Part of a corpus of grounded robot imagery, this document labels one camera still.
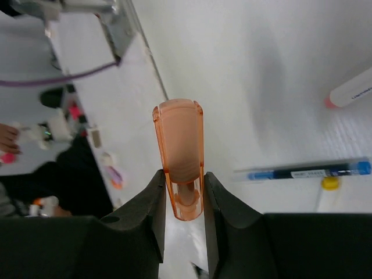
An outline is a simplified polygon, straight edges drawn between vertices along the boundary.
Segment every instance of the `yellow marker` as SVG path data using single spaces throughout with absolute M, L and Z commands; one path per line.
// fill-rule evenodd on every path
M 321 186 L 324 190 L 332 191 L 339 188 L 339 178 L 338 177 L 324 177 Z

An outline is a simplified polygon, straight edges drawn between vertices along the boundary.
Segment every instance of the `pink object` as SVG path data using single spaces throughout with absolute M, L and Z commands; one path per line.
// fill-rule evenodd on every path
M 336 109 L 336 108 L 338 108 L 338 106 L 336 106 L 334 103 L 331 102 L 331 99 L 330 99 L 329 96 L 326 97 L 326 99 L 324 99 L 324 104 L 329 109 Z
M 79 116 L 81 115 L 81 111 L 80 111 L 80 109 L 77 107 L 77 105 L 71 106 L 71 107 L 69 108 L 69 112 L 70 112 L 70 114 L 71 114 L 73 120 L 78 119 Z
M 0 156 L 0 161 L 3 164 L 11 164 L 16 161 L 17 157 L 14 154 L 11 153 L 5 153 L 4 155 Z

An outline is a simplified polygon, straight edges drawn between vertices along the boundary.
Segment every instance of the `pen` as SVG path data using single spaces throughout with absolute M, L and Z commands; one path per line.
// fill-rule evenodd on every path
M 294 167 L 283 170 L 266 170 L 257 172 L 248 171 L 245 173 L 245 179 L 267 180 L 334 176 L 365 176 L 368 174 L 371 174 L 371 163 L 365 160 L 350 163 L 327 164 L 322 166 Z

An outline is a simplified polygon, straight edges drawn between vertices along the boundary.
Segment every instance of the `translucent orange plastic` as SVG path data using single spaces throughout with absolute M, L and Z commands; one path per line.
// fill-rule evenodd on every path
M 152 117 L 174 216 L 193 220 L 203 212 L 203 109 L 173 99 L 154 108 Z

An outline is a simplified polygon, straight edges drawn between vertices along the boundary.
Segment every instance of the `purple cable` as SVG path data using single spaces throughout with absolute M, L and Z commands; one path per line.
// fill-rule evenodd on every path
M 72 74 L 65 77 L 56 77 L 56 78 L 48 78 L 46 80 L 33 80 L 33 81 L 8 81 L 8 80 L 0 80 L 0 87 L 33 87 L 33 86 L 43 86 L 48 84 L 56 84 L 56 83 L 67 83 L 69 81 L 78 80 L 79 78 L 88 77 L 93 74 L 97 74 L 100 71 L 104 71 L 109 69 L 113 66 L 117 66 L 117 62 L 111 62 L 102 66 L 99 66 L 93 70 L 84 71 L 79 74 Z

